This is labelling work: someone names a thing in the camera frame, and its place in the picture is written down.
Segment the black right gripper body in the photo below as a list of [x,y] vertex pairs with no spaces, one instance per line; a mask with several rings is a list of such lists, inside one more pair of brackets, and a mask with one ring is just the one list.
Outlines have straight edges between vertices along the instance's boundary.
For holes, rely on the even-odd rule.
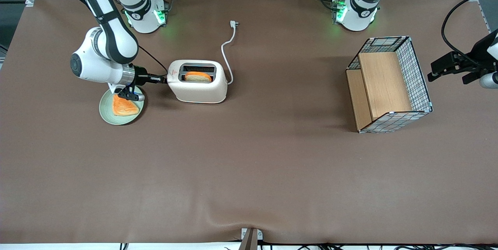
[[146,83],[157,83],[157,76],[148,73],[144,67],[135,67],[135,85],[142,86]]

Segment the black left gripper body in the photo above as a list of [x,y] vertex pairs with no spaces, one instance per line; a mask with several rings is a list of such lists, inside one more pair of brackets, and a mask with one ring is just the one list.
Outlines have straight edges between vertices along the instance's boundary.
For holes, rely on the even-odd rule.
[[442,76],[458,73],[467,73],[462,77],[462,82],[469,84],[484,76],[484,69],[457,52],[451,51],[431,63],[428,81],[433,82]]

